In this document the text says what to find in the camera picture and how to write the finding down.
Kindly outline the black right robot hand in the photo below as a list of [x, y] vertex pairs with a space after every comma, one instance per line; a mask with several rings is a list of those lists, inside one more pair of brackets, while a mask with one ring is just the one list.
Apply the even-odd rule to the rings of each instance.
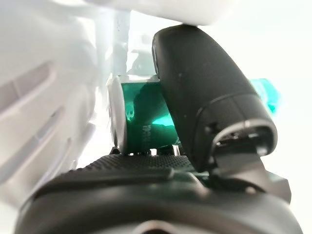
[[41, 186], [17, 234], [300, 234], [267, 107], [198, 27], [158, 31], [156, 74], [108, 80], [113, 148]]

